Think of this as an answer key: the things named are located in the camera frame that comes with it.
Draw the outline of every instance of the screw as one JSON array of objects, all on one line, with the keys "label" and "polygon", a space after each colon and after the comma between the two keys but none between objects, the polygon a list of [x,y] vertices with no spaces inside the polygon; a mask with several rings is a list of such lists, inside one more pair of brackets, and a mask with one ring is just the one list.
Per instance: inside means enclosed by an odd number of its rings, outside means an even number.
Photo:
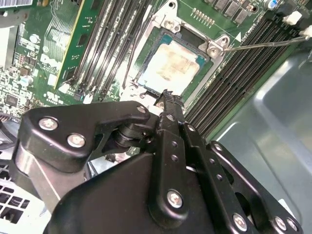
[{"label": "screw", "polygon": [[81,148],[86,143],[83,136],[79,134],[71,134],[67,138],[67,142],[70,146],[75,147],[75,148]]},{"label": "screw", "polygon": [[179,158],[176,156],[176,155],[171,155],[171,160],[173,162],[178,162],[179,161]]},{"label": "screw", "polygon": [[222,45],[226,45],[226,43],[228,43],[228,39],[227,39],[227,38],[223,38],[223,39],[221,40],[221,44],[222,44]]},{"label": "screw", "polygon": [[170,114],[167,114],[167,118],[168,118],[168,120],[170,120],[172,122],[175,120],[175,118]]},{"label": "screw", "polygon": [[217,49],[211,48],[211,49],[209,50],[209,55],[210,55],[211,57],[216,57],[216,56],[218,55]]},{"label": "screw", "polygon": [[182,198],[181,196],[176,193],[175,191],[172,191],[170,190],[168,193],[167,193],[167,199],[168,199],[168,202],[169,204],[174,207],[174,208],[180,208],[182,207],[182,204],[183,204],[183,201],[182,201]]},{"label": "screw", "polygon": [[297,226],[295,225],[295,223],[291,219],[287,218],[286,221],[288,222],[289,226],[292,227],[292,229],[294,229],[296,232],[298,231]]},{"label": "screw", "polygon": [[166,29],[173,29],[173,27],[175,26],[175,24],[172,22],[172,21],[170,21],[170,20],[166,20],[165,22],[164,22],[164,26],[165,26],[165,28]]},{"label": "screw", "polygon": [[214,144],[215,148],[219,151],[222,151],[222,147],[219,144]]},{"label": "screw", "polygon": [[188,128],[192,131],[192,132],[195,132],[196,130],[195,130],[195,128],[192,126],[192,125],[188,125]]},{"label": "screw", "polygon": [[283,231],[287,230],[286,224],[284,223],[284,221],[280,217],[275,217],[275,222],[277,223],[278,227],[281,230],[283,230]]},{"label": "screw", "polygon": [[39,121],[39,127],[47,131],[52,131],[58,127],[58,123],[52,118],[42,118]]},{"label": "screw", "polygon": [[233,215],[233,220],[234,220],[235,225],[238,227],[238,229],[240,229],[243,232],[247,231],[247,223],[242,216],[235,213]]},{"label": "screw", "polygon": [[146,113],[146,110],[143,106],[138,106],[137,107],[137,110],[140,111],[141,113],[145,114]]}]

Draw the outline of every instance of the metal plate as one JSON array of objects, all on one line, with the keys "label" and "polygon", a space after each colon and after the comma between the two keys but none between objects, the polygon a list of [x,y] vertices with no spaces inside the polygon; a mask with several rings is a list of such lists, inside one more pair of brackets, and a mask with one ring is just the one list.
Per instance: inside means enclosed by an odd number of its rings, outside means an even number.
[{"label": "metal plate", "polygon": [[307,57],[287,59],[215,139],[312,233],[312,63],[302,65]]}]

